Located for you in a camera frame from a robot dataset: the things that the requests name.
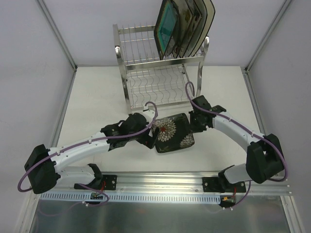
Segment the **stainless steel dish rack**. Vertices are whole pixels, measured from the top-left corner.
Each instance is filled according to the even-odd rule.
[[[189,81],[185,67],[188,63],[199,62],[196,96],[201,93],[209,37],[205,38],[195,56],[177,59],[169,56],[161,61],[157,55],[154,28],[140,25],[119,29],[117,24],[113,25],[115,51],[129,114],[148,101],[156,105],[189,102],[185,91],[185,84]]]

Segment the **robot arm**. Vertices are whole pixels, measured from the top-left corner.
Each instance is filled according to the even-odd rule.
[[[265,142],[268,140],[282,153],[279,140],[275,135],[264,136],[252,131],[234,120],[223,107],[219,105],[211,107],[204,96],[196,97],[191,100],[191,103],[193,111],[189,113],[193,133],[206,131],[207,127],[215,128],[236,141],[247,153],[246,163],[228,167],[218,174],[218,183],[215,184],[213,190],[223,193],[228,187],[241,181],[253,180],[263,183],[284,169],[283,162],[276,151]],[[154,111],[145,109],[142,114],[135,113],[127,120],[107,125],[96,134],[74,144],[50,149],[46,149],[44,145],[37,146],[25,165],[26,171],[32,169],[39,161],[52,157],[29,172],[28,178],[34,193],[46,192],[56,185],[83,189],[78,183],[99,189],[103,176],[95,164],[85,167],[69,165],[97,153],[124,147],[126,143],[134,140],[152,149],[159,129],[153,133],[152,137],[149,136],[149,126],[145,132],[139,132],[146,129],[147,121],[151,121],[154,115]]]
[[[34,148],[25,164],[26,172],[38,162],[47,159],[29,172],[32,190],[35,194],[44,193],[55,186],[84,189],[78,183],[87,184],[93,189],[100,189],[102,173],[95,164],[84,167],[69,166],[81,159],[97,153],[105,153],[124,147],[130,141],[138,141],[152,149],[156,143],[159,129],[149,136],[156,112],[145,108],[140,113],[130,115],[127,120],[107,125],[94,135],[62,147],[46,149],[44,145]]]
[[[191,103],[193,111],[189,112],[190,125],[194,133],[203,132],[207,130],[207,127],[215,128],[237,142],[247,153],[246,163],[230,166],[218,174],[219,183],[215,184],[214,190],[225,192],[231,184],[241,181],[263,183],[284,169],[283,162],[277,152],[264,140],[254,137],[257,135],[268,140],[283,155],[280,142],[275,135],[265,136],[260,132],[251,130],[235,120],[223,107],[219,105],[211,107],[204,96],[194,98]],[[207,112],[203,112],[197,107],[205,109]]]

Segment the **reflective metal surface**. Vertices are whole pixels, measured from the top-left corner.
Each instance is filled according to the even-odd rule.
[[[46,214],[68,209],[71,201],[40,201]],[[77,205],[63,215],[36,214],[32,233],[288,233],[280,197],[248,197],[230,210],[217,205],[120,203]]]
[[[147,101],[157,105],[176,105],[189,102],[185,95],[184,64],[197,63],[197,95],[201,93],[202,68],[208,50],[209,38],[193,57],[157,57],[154,26],[136,26],[121,29],[113,25],[115,51],[121,73],[128,113],[141,108]]]

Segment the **purple cable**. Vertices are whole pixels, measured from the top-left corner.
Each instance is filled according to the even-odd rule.
[[[100,141],[100,140],[105,140],[105,139],[119,139],[119,138],[127,138],[127,137],[134,137],[134,136],[137,136],[145,131],[147,131],[150,127],[152,127],[152,125],[154,124],[154,122],[156,121],[156,118],[158,116],[158,113],[157,113],[157,107],[156,107],[156,104],[149,101],[149,102],[146,102],[145,103],[145,106],[147,106],[148,104],[152,104],[155,108],[155,116],[154,118],[152,119],[152,121],[150,122],[150,124],[144,128],[143,130],[139,131],[139,132],[136,132],[136,133],[132,133],[132,134],[128,134],[128,135],[121,135],[121,136],[109,136],[109,137],[100,137],[100,138],[96,138],[96,139],[93,139],[92,141]],[[89,141],[85,141],[85,142],[80,142],[80,143],[77,143],[75,145],[72,145],[70,147],[67,147],[67,148],[64,148],[62,150],[60,150],[60,153],[64,153],[72,148],[75,148],[75,147],[78,147],[78,146],[82,146],[84,144],[87,144],[89,143]],[[21,193],[24,193],[24,192],[28,192],[30,190],[32,190],[32,188],[27,188],[27,189],[22,189],[21,188],[21,184],[23,183],[24,179],[29,175],[30,172],[32,172],[32,170],[34,170],[37,166],[39,166],[40,164],[44,163],[45,161],[51,159],[52,157],[56,156],[57,155],[57,152],[55,152],[54,154],[51,154],[49,155],[48,157],[40,160],[39,162],[37,162],[35,165],[33,165],[28,171],[26,171],[26,173],[21,177],[21,179],[19,180],[18,182],[18,185],[17,185],[17,189],[19,192]]]
[[[263,137],[261,137],[261,136],[259,136],[259,135],[257,135],[257,134],[254,134],[254,133],[253,133],[252,131],[250,131],[248,128],[246,128],[245,126],[243,126],[243,125],[240,124],[239,122],[237,122],[237,121],[235,121],[235,120],[233,120],[233,119],[230,119],[228,116],[225,116],[225,115],[220,114],[220,113],[215,113],[215,112],[212,112],[212,111],[203,109],[203,108],[199,107],[198,105],[196,105],[196,104],[192,101],[192,99],[191,99],[191,97],[190,97],[190,95],[189,95],[189,93],[188,93],[188,89],[187,89],[187,88],[188,88],[188,85],[191,85],[191,87],[192,87],[192,89],[193,89],[193,93],[194,93],[194,85],[193,85],[192,82],[187,82],[187,83],[186,83],[186,87],[185,87],[185,88],[186,88],[187,97],[188,97],[189,101],[191,102],[191,104],[192,104],[194,107],[196,107],[197,109],[199,109],[199,110],[201,110],[201,111],[203,111],[203,112],[210,113],[210,114],[214,114],[214,115],[223,117],[223,118],[225,118],[225,119],[227,119],[227,120],[230,120],[232,123],[236,124],[236,125],[239,126],[241,129],[243,129],[244,131],[246,131],[247,133],[252,134],[255,138],[264,141],[265,143],[267,143],[269,146],[271,146],[271,147],[275,150],[275,152],[276,152],[276,153],[278,154],[278,156],[280,157],[280,160],[282,161],[282,164],[283,164],[283,166],[284,166],[285,174],[284,174],[284,177],[283,177],[282,179],[269,179],[270,181],[274,181],[274,182],[283,182],[283,181],[285,181],[285,180],[287,179],[287,177],[288,177],[288,167],[287,167],[286,161],[284,160],[284,158],[283,158],[283,156],[282,156],[282,153],[278,150],[278,148],[276,148],[276,146],[275,146],[273,143],[271,143],[271,142],[268,141],[267,139],[265,139],[265,138],[263,138]]]
[[[248,182],[248,189],[247,189],[247,191],[246,191],[246,193],[245,193],[245,195],[244,195],[244,197],[242,197],[242,199],[241,200],[239,200],[237,203],[235,203],[235,205],[234,206],[236,206],[236,205],[238,205],[238,204],[240,204],[246,197],[247,197],[247,195],[248,195],[248,193],[249,193],[249,191],[251,190],[251,184],[252,184],[252,182],[251,181],[249,181]]]
[[[100,193],[100,194],[102,194],[102,195],[104,195],[106,197],[105,201],[101,201],[101,203],[99,203],[99,204],[90,204],[90,203],[88,203],[87,204],[88,206],[91,206],[91,207],[102,206],[102,205],[107,204],[107,202],[109,201],[109,196],[106,193],[104,193],[103,191],[87,187],[86,185],[84,185],[82,183],[80,183],[79,185],[82,186],[85,189],[88,189],[88,190]],[[69,207],[68,209],[64,210],[63,212],[57,213],[57,214],[46,214],[46,213],[42,212],[41,209],[40,209],[40,204],[38,204],[38,212],[40,214],[42,214],[43,216],[46,216],[46,217],[55,217],[55,216],[59,216],[59,215],[62,215],[64,213],[67,213],[69,210],[71,210],[73,207],[75,207],[78,204],[84,204],[84,203],[83,202],[76,202],[71,207]]]

